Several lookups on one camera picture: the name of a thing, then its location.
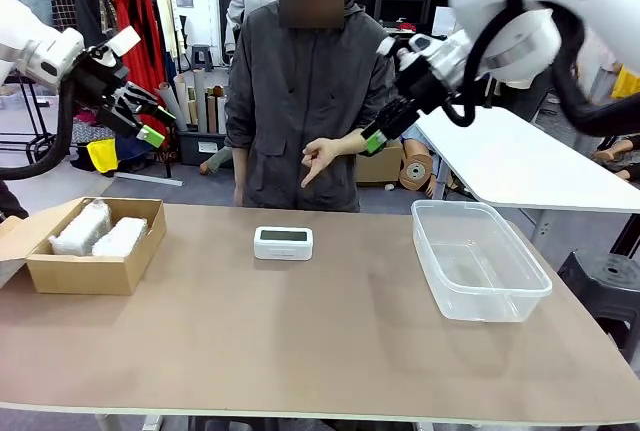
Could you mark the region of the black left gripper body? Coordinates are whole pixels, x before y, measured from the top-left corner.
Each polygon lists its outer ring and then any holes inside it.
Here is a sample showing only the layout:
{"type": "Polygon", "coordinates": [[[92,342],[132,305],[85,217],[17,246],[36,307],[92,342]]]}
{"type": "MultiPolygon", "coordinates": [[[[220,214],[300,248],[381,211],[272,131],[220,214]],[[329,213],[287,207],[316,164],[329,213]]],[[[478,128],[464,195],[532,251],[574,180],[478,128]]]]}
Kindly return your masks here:
{"type": "Polygon", "coordinates": [[[107,49],[84,50],[74,62],[74,102],[93,111],[113,111],[128,74],[122,60],[107,49]]]}

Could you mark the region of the person's left hand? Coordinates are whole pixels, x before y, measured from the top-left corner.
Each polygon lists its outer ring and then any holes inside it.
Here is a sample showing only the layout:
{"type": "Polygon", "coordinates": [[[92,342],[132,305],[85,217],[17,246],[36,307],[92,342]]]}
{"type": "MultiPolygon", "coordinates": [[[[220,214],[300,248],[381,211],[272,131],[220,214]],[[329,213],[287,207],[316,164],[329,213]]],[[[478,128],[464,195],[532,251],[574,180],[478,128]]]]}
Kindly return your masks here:
{"type": "Polygon", "coordinates": [[[309,143],[303,150],[302,164],[308,168],[308,172],[302,179],[301,187],[305,188],[309,185],[337,157],[344,153],[345,148],[345,138],[319,138],[309,143]]]}

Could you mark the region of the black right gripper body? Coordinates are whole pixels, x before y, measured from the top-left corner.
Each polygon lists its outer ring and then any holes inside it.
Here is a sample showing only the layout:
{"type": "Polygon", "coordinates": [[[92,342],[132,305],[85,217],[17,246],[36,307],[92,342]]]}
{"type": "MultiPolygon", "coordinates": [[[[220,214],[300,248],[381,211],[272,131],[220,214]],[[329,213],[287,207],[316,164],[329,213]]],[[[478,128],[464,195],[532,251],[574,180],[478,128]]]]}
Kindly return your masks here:
{"type": "Polygon", "coordinates": [[[453,92],[429,59],[418,52],[397,52],[395,86],[401,104],[400,115],[426,114],[441,107],[448,115],[457,115],[451,103],[453,92]]]}

